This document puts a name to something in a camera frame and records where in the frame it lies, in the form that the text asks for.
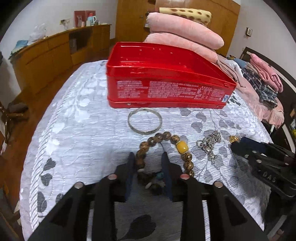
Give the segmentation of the blue cloth on sideboard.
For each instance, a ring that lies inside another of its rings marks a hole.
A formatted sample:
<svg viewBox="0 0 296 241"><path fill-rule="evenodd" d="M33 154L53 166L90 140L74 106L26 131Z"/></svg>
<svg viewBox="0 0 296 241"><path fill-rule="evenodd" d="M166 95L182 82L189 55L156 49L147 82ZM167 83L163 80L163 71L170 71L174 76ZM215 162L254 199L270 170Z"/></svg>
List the blue cloth on sideboard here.
<svg viewBox="0 0 296 241"><path fill-rule="evenodd" d="M28 40L18 40L14 49L11 51L9 59L15 56L16 53L20 52L23 48L27 47Z"/></svg>

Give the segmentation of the pink folded quilt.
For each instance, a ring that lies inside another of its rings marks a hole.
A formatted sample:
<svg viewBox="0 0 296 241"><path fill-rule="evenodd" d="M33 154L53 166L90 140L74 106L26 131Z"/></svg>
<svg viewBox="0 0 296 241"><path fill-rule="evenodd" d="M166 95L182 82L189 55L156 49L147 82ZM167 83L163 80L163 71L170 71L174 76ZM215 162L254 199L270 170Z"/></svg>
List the pink folded quilt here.
<svg viewBox="0 0 296 241"><path fill-rule="evenodd" d="M144 40L144 42L188 49L199 54L200 56L204 57L212 63L216 63L218 60L218 55L214 50L210 50L209 48L204 47L198 43L192 42L190 40L170 33L149 34Z"/></svg>
<svg viewBox="0 0 296 241"><path fill-rule="evenodd" d="M175 34L213 50L218 50L224 46L224 40L217 33L180 16L154 12L148 15L147 23L152 32Z"/></svg>

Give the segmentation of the small gold charm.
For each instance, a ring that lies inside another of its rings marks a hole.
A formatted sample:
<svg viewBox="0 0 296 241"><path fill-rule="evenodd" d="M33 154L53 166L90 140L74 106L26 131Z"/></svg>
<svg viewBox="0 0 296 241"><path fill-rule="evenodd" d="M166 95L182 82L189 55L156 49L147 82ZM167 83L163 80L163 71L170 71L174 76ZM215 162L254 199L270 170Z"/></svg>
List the small gold charm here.
<svg viewBox="0 0 296 241"><path fill-rule="evenodd" d="M230 143L233 143L233 142L240 142L241 138L239 136L236 136L236 135L231 135L229 137L229 142Z"/></svg>

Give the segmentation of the blue white kettle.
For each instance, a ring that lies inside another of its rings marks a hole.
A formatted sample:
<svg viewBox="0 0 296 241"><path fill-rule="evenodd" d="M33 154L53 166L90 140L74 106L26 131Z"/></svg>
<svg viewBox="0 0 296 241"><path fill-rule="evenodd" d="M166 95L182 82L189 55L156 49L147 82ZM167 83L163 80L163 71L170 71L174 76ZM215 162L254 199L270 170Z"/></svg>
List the blue white kettle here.
<svg viewBox="0 0 296 241"><path fill-rule="evenodd" d="M97 22L97 17L94 13L89 13L86 20L86 26L94 26Z"/></svg>

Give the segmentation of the dark bed headboard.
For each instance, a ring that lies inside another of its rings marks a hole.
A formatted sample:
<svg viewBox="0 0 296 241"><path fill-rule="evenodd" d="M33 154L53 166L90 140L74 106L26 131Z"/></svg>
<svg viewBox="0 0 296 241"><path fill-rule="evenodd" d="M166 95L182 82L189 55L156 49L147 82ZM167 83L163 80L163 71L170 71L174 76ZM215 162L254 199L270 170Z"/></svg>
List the dark bed headboard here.
<svg viewBox="0 0 296 241"><path fill-rule="evenodd" d="M269 66L271 66L283 84L283 92L278 94L278 99L283 105L285 121L280 128L272 135L275 137L280 133L285 135L285 142L290 146L290 149L295 152L295 135L293 134L292 124L295 123L295 78L293 78L288 72L286 72L281 66L270 60L266 56L259 52L245 47L240 59L249 61L250 54L255 54L262 60L264 60Z"/></svg>

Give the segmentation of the folded pink clothing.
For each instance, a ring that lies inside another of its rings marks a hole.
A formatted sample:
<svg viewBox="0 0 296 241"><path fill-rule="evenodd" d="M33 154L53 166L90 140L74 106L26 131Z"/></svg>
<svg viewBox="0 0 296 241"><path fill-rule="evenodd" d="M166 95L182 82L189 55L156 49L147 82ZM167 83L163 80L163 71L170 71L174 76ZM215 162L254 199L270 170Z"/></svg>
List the folded pink clothing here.
<svg viewBox="0 0 296 241"><path fill-rule="evenodd" d="M283 84L277 73L257 55L250 54L250 64L256 69L260 78L275 92L283 92Z"/></svg>

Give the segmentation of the white plastic bag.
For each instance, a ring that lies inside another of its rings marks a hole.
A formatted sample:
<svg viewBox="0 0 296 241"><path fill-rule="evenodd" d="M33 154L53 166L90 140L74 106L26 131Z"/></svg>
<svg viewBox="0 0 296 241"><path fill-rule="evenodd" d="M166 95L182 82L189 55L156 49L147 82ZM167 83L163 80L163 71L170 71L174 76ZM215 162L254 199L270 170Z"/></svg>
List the white plastic bag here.
<svg viewBox="0 0 296 241"><path fill-rule="evenodd" d="M31 45L31 44L43 39L45 36L46 36L45 23L37 25L36 27L34 27L33 32L30 33L27 45Z"/></svg>

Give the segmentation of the upper pink folded quilt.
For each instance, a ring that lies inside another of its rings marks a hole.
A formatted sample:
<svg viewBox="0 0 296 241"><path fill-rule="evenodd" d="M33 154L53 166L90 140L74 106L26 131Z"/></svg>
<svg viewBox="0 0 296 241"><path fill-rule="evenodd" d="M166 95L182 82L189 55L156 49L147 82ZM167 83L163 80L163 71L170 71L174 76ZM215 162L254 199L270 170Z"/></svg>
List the upper pink folded quilt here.
<svg viewBox="0 0 296 241"><path fill-rule="evenodd" d="M213 50L218 50L224 46L224 40L217 33L180 16L154 12L148 15L147 23L152 32L175 34Z"/></svg>

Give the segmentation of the silver bangle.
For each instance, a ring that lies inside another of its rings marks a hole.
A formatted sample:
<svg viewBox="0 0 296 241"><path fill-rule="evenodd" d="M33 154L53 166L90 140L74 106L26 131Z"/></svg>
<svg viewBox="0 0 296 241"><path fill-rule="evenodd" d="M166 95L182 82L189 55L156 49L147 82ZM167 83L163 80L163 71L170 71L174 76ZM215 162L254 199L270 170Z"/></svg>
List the silver bangle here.
<svg viewBox="0 0 296 241"><path fill-rule="evenodd" d="M163 117L158 109L137 108L128 114L127 124L134 133L151 135L161 130Z"/></svg>

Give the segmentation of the red tin box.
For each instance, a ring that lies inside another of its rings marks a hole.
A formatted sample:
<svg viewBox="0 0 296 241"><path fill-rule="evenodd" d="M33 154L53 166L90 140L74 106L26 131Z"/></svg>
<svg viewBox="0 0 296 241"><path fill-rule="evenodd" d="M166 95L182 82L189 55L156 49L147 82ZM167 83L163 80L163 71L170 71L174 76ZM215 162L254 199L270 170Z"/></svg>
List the red tin box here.
<svg viewBox="0 0 296 241"><path fill-rule="evenodd" d="M222 109L236 82L197 53L169 45L118 42L106 64L113 108Z"/></svg>

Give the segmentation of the wooden stool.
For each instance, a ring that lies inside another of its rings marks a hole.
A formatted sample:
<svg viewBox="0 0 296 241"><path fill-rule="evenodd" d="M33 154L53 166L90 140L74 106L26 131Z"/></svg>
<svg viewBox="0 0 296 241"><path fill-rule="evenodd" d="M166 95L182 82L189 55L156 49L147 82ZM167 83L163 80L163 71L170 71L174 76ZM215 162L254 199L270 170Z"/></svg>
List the wooden stool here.
<svg viewBox="0 0 296 241"><path fill-rule="evenodd" d="M7 108L1 103L1 120L4 123L4 142L6 144L9 142L13 122L28 119L26 114L28 109L28 106L22 102L10 103Z"/></svg>

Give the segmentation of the red photo frames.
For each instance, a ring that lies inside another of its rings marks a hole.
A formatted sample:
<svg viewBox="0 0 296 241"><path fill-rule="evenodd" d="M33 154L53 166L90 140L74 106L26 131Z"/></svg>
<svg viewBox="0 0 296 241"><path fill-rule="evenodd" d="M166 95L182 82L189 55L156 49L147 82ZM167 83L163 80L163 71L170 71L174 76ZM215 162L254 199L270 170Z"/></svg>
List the red photo frames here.
<svg viewBox="0 0 296 241"><path fill-rule="evenodd" d="M96 15L96 10L88 10L88 11L74 11L74 27L78 28L82 26L82 22L86 22L89 15Z"/></svg>

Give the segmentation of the wall switch panel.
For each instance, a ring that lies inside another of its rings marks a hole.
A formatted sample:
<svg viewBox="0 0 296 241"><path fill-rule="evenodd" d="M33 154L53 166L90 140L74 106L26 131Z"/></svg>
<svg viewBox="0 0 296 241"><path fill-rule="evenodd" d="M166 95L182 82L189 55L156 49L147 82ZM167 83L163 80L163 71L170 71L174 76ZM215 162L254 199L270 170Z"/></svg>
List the wall switch panel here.
<svg viewBox="0 0 296 241"><path fill-rule="evenodd" d="M245 35L246 35L247 37L251 37L251 35L252 35L252 29L249 28L249 27L247 27L247 28L246 28L246 31L245 31Z"/></svg>

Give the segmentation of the wooden sideboard cabinet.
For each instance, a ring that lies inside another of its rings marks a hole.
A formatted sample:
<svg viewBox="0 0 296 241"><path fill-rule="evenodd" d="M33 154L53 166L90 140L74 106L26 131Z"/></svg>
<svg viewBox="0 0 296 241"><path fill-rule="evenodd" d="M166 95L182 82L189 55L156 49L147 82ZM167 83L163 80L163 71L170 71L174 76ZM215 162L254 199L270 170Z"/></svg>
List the wooden sideboard cabinet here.
<svg viewBox="0 0 296 241"><path fill-rule="evenodd" d="M108 58L110 24L74 28L24 47L11 57L22 91L38 93L75 66Z"/></svg>

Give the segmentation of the folded plaid clothing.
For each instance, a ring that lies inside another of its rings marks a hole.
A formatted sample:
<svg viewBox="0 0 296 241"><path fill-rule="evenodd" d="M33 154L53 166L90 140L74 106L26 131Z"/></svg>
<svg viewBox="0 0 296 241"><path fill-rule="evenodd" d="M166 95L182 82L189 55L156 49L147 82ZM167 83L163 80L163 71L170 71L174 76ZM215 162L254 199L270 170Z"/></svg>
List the folded plaid clothing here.
<svg viewBox="0 0 296 241"><path fill-rule="evenodd" d="M242 69L243 77L251 84L259 96L259 101L265 103L270 108L278 106L277 93L271 89L258 74L248 68Z"/></svg>

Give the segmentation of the wooden wardrobe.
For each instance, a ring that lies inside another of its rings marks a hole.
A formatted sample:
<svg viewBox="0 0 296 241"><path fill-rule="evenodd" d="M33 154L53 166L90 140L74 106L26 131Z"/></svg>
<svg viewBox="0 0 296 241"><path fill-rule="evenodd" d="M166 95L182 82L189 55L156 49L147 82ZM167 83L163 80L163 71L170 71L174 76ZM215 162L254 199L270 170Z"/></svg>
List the wooden wardrobe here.
<svg viewBox="0 0 296 241"><path fill-rule="evenodd" d="M217 53L227 55L237 25L240 5L232 0L118 1L115 38L117 41L142 42L149 34L147 14L159 7L203 9L212 13L208 28L220 35L224 46Z"/></svg>

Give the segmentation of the wall power outlet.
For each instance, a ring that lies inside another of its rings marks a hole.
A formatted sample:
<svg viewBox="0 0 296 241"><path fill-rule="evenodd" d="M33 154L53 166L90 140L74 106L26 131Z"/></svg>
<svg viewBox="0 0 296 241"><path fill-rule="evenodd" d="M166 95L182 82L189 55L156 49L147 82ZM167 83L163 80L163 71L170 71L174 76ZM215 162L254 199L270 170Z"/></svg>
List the wall power outlet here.
<svg viewBox="0 0 296 241"><path fill-rule="evenodd" d="M60 25L65 25L65 24L68 24L68 23L70 23L70 19L60 20Z"/></svg>

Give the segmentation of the yellow brown-spotted blanket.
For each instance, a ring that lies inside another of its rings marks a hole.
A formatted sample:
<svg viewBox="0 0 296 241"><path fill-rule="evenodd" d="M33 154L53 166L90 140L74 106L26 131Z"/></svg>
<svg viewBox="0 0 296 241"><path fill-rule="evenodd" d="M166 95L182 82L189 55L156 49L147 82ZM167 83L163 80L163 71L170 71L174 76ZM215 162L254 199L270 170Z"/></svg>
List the yellow brown-spotted blanket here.
<svg viewBox="0 0 296 241"><path fill-rule="evenodd" d="M160 7L159 13L180 16L204 26L208 26L212 18L211 12L202 9Z"/></svg>

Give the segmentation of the lower pink folded quilt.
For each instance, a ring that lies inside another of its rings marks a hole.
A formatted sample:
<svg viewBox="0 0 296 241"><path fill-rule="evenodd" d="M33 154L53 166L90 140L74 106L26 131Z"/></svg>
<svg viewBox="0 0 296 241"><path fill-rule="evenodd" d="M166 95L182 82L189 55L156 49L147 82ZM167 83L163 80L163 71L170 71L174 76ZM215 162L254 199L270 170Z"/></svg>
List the lower pink folded quilt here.
<svg viewBox="0 0 296 241"><path fill-rule="evenodd" d="M188 49L199 54L200 56L204 57L212 63L216 63L218 60L218 55L214 50L210 50L209 48L204 47L198 43L192 42L190 40L170 33L149 34L144 40L144 42Z"/></svg>

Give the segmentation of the pink bed sheet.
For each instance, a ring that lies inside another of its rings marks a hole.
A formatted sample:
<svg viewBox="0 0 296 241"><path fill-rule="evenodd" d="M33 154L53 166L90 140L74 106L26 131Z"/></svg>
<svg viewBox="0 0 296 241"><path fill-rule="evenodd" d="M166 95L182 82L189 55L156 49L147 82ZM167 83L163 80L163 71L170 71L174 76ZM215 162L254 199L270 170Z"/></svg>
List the pink bed sheet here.
<svg viewBox="0 0 296 241"><path fill-rule="evenodd" d="M233 61L218 55L217 64L222 71L235 80L236 91L240 97L249 105L250 109L256 114L260 121L264 120L276 129L284 123L284 109L280 100L276 98L277 107L270 108L267 103L259 100L259 95L251 84L243 77L241 68Z"/></svg>

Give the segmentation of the white leaf-pattern table cover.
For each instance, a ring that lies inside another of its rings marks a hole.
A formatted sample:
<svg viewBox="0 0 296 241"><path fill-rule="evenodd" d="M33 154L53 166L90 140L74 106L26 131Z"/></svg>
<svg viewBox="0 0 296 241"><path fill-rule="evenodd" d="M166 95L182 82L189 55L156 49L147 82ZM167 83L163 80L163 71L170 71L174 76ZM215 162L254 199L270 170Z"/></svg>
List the white leaf-pattern table cover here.
<svg viewBox="0 0 296 241"><path fill-rule="evenodd" d="M271 139L239 93L233 92L221 110L157 109L163 117L160 132L178 135L189 146L195 178L221 181L264 228L270 188L252 176L245 158L232 154L229 137ZM69 77L39 122L25 158L20 213L26 240L76 182L99 181L147 140L128 127L129 113L108 104L105 61L84 64Z"/></svg>

